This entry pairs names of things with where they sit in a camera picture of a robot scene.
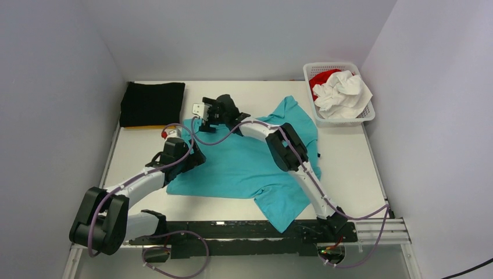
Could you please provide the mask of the folded black t shirt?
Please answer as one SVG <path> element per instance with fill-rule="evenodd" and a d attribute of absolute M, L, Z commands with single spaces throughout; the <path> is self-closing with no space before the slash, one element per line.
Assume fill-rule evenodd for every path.
<path fill-rule="evenodd" d="M 165 126 L 179 123 L 184 92 L 185 83 L 129 82 L 120 103 L 120 126 Z"/>

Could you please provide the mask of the turquoise t shirt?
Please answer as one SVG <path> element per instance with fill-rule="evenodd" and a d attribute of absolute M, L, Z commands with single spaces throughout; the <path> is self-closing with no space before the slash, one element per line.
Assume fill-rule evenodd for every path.
<path fill-rule="evenodd" d="M 310 205 L 296 180 L 276 166 L 264 142 L 229 135 L 224 125 L 218 126 L 215 133 L 203 133 L 198 130 L 197 121 L 186 119 L 183 124 L 199 137 L 197 146 L 206 161 L 171 181 L 168 194 L 252 198 L 281 233 Z"/>

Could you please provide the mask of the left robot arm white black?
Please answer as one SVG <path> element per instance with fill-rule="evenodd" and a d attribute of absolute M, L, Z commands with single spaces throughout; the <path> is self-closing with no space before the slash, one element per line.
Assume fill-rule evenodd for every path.
<path fill-rule="evenodd" d="M 166 187 L 178 175 L 206 162 L 206 156 L 193 140 L 167 139 L 136 176 L 107 189 L 91 187 L 81 201 L 69 232 L 69 240 L 88 248 L 90 256 L 114 254 L 121 245 L 139 237 L 152 244 L 166 239 L 166 216 L 144 209 L 129 210 L 149 194 Z"/>

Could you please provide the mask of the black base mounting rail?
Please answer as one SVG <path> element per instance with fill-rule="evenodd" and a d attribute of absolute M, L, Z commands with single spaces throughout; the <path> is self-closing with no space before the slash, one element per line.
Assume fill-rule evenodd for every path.
<path fill-rule="evenodd" d="M 333 230 L 315 219 L 295 220 L 284 232 L 269 221 L 170 221 L 170 237 L 139 237 L 133 246 L 166 246 L 171 259 L 203 256 L 282 255 L 317 256 L 315 248 L 356 243 L 353 222 Z"/>

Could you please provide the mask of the white t shirt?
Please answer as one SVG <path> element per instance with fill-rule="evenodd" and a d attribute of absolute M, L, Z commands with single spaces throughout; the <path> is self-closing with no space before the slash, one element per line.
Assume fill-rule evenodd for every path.
<path fill-rule="evenodd" d="M 326 83 L 313 88 L 315 105 L 325 119 L 357 117 L 373 94 L 360 75 L 349 70 L 332 74 Z"/>

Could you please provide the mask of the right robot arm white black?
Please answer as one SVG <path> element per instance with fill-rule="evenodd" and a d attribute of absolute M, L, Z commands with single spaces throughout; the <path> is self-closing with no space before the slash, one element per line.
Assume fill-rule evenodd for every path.
<path fill-rule="evenodd" d="M 193 104 L 192 114 L 194 120 L 201 121 L 200 132 L 215 133 L 216 126 L 224 125 L 229 134 L 264 142 L 276 166 L 293 177 L 309 198 L 322 237 L 335 241 L 342 235 L 349 218 L 322 189 L 309 161 L 306 145 L 291 124 L 269 124 L 240 112 L 229 94 L 216 99 L 204 97 L 200 103 Z"/>

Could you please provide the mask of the red t shirt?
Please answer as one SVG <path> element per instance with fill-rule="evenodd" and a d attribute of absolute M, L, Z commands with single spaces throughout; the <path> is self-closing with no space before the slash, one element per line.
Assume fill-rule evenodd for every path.
<path fill-rule="evenodd" d="M 318 96 L 315 95 L 313 88 L 316 85 L 322 85 L 322 84 L 326 83 L 332 74 L 340 72 L 340 71 L 341 71 L 340 69 L 332 69 L 332 70 L 324 71 L 324 72 L 321 72 L 321 73 L 315 75 L 313 78 L 311 78 L 309 80 L 309 86 L 310 86 L 310 91 L 312 94 L 313 101 L 315 101 L 318 98 Z"/>

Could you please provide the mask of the folded yellow t shirt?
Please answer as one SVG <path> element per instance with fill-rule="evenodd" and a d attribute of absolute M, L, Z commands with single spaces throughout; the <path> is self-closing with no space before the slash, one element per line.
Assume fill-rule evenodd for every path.
<path fill-rule="evenodd" d="M 160 126 L 160 125 L 156 125 L 156 126 L 129 126 L 129 127 L 123 127 L 123 129 L 126 129 L 126 130 L 172 130 L 172 129 L 175 129 L 176 126 L 175 125 L 171 125 L 171 126 Z"/>

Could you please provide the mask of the white plastic laundry basket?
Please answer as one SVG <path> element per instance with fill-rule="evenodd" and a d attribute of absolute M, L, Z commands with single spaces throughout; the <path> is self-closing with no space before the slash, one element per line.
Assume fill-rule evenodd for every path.
<path fill-rule="evenodd" d="M 309 81 L 317 74 L 334 69 L 342 71 L 349 70 L 351 74 L 354 74 L 356 76 L 360 75 L 358 67 L 351 62 L 314 62 L 307 63 L 303 66 L 306 92 L 309 98 L 311 111 L 314 115 L 315 124 L 319 128 L 336 126 L 358 126 L 365 121 L 373 120 L 375 117 L 375 111 L 371 101 L 368 101 L 361 113 L 353 119 L 345 119 L 340 117 L 325 119 L 322 117 L 322 115 L 320 114 L 320 109 L 315 105 L 315 101 L 313 100 L 312 87 L 310 86 Z"/>

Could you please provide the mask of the aluminium table frame rail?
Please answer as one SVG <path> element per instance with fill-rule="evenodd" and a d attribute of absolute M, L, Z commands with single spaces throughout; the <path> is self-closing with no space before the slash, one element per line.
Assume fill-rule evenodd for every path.
<path fill-rule="evenodd" d="M 375 177 L 378 179 L 379 186 L 381 188 L 381 194 L 382 197 L 385 201 L 385 204 L 388 205 L 388 213 L 387 213 L 387 218 L 385 220 L 385 224 L 383 224 L 383 218 L 376 218 L 376 217 L 369 217 L 368 219 L 364 220 L 350 220 L 349 222 L 353 222 L 356 228 L 356 234 L 358 236 L 358 240 L 356 243 L 346 243 L 345 246 L 357 246 L 359 253 L 363 253 L 365 247 L 370 246 L 376 247 L 374 244 L 377 243 L 378 240 L 378 246 L 380 245 L 392 245 L 392 246 L 399 246 L 401 249 L 401 252 L 403 256 L 401 257 L 404 264 L 404 275 L 409 277 L 409 278 L 421 278 L 419 267 L 417 265 L 417 262 L 414 260 L 414 254 L 412 251 L 412 248 L 410 247 L 412 244 L 407 226 L 405 224 L 405 221 L 403 218 L 395 218 L 394 214 L 392 213 L 392 210 L 390 208 L 390 204 L 387 198 L 387 195 L 385 193 L 384 186 L 381 182 L 381 177 L 380 173 L 378 172 L 377 164 L 374 159 L 373 151 L 371 149 L 370 141 L 369 141 L 369 136 L 367 134 L 366 128 L 363 124 L 361 126 L 361 135 L 365 135 L 365 139 L 367 142 L 367 153 L 368 156 L 371 156 L 372 162 L 373 162 L 373 169 L 375 172 Z M 112 165 L 112 161 L 115 158 L 115 150 L 117 146 L 117 142 L 119 141 L 119 138 L 123 138 L 122 135 L 122 128 L 117 126 L 113 138 L 112 138 L 112 145 L 111 145 L 111 153 L 107 159 L 106 166 L 105 166 L 105 171 L 103 173 L 103 177 L 101 178 L 100 182 L 100 187 L 106 185 L 106 182 L 108 180 L 108 173 Z M 133 246 L 130 245 L 128 242 L 124 242 L 122 249 L 143 249 L 146 250 L 147 248 L 152 249 L 158 249 L 158 247 L 161 246 Z M 83 254 L 85 253 L 86 248 L 82 247 L 81 245 L 78 244 L 73 244 L 70 253 L 69 253 L 69 259 L 67 260 L 67 264 L 63 273 L 62 278 L 78 278 L 79 275 L 77 275 L 77 270 L 80 265 L 81 258 Z"/>

